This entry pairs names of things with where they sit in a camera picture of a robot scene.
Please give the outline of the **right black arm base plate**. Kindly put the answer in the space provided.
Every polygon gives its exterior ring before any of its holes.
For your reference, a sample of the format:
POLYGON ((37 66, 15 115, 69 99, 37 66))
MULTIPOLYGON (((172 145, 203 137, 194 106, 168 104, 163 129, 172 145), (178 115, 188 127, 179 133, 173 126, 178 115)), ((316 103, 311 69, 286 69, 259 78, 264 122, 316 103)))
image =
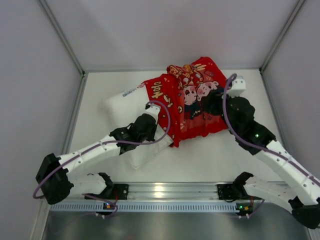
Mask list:
POLYGON ((242 185, 233 183, 224 183, 217 185, 217 194, 219 200, 234 202, 238 200, 260 200, 261 198, 247 194, 242 185))

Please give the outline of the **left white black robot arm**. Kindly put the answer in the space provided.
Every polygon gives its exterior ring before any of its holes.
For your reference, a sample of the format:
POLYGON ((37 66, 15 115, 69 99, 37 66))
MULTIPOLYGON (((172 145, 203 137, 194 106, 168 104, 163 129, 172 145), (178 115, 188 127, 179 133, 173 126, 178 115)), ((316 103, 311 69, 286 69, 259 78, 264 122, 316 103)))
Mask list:
POLYGON ((154 142, 157 125, 156 115, 143 113, 135 122, 114 129, 103 139, 78 151, 45 156, 35 179, 47 203, 54 205, 67 197, 83 194, 107 197, 112 192, 113 182, 105 172, 90 173, 90 167, 133 151, 143 143, 154 142))

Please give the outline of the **red printed pillowcase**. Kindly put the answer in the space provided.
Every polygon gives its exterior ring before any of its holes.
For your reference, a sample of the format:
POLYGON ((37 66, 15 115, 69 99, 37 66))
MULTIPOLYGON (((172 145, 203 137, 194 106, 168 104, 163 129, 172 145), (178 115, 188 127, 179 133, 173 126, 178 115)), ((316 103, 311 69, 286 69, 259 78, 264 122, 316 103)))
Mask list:
POLYGON ((166 73, 143 82, 151 101, 160 101, 159 126, 169 126, 172 146, 195 137, 206 137, 227 128, 221 116, 204 112, 203 102, 210 91, 223 91, 226 77, 207 56, 184 66, 169 65, 166 73))

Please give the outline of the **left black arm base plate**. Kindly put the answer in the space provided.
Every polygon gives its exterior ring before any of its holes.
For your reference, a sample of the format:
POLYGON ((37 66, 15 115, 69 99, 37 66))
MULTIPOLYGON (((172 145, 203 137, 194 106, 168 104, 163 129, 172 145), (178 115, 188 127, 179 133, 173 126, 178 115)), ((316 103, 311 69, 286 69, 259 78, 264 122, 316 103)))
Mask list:
POLYGON ((104 199, 104 200, 127 200, 129 193, 129 185, 116 183, 110 186, 107 186, 100 194, 88 194, 85 196, 86 200, 89 199, 104 199))

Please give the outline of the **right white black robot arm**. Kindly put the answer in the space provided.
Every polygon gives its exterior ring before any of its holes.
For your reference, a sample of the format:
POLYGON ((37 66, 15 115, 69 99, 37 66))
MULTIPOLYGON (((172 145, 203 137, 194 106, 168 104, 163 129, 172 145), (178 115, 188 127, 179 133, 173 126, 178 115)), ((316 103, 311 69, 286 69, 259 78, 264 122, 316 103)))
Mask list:
POLYGON ((320 227, 320 181, 307 171, 264 125, 255 121, 255 108, 241 96, 212 90, 204 110, 220 116, 238 145, 269 166, 288 189, 243 172, 234 181, 245 194, 267 200, 287 210, 303 226, 320 227))

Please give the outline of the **white pillow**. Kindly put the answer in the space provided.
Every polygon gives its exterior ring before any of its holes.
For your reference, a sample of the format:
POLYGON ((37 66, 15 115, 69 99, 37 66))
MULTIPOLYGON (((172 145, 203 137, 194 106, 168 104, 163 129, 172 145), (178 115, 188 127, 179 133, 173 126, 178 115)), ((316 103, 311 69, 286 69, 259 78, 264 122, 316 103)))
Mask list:
MULTIPOLYGON (((114 130, 133 123, 140 115, 145 113, 145 106, 148 101, 147 88, 142 83, 135 88, 102 98, 98 104, 98 109, 104 117, 106 126, 114 130)), ((122 158, 128 160, 131 167, 137 170, 172 143, 172 138, 166 135, 157 143, 137 146, 136 149, 124 153, 122 158)))

